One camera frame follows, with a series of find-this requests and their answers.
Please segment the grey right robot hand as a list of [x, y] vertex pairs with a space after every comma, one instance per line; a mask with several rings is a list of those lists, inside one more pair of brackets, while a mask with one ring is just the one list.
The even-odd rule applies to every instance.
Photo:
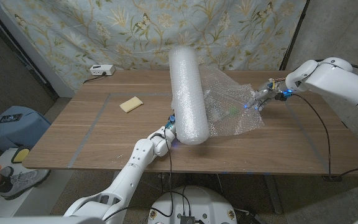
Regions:
[[287, 86], [284, 80], [270, 79], [261, 85], [258, 90], [251, 93], [251, 97], [244, 105], [245, 109], [254, 109], [262, 111], [264, 107], [272, 100], [286, 101], [288, 98]]

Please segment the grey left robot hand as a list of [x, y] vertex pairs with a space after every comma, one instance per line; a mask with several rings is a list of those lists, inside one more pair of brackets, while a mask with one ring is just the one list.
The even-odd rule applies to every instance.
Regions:
[[174, 135], [177, 134], [175, 121], [176, 121], [175, 115], [172, 114], [172, 115], [169, 116], [168, 121], [167, 121], [167, 123], [166, 123], [166, 125], [165, 125], [165, 128], [166, 128], [167, 130], [171, 131]]

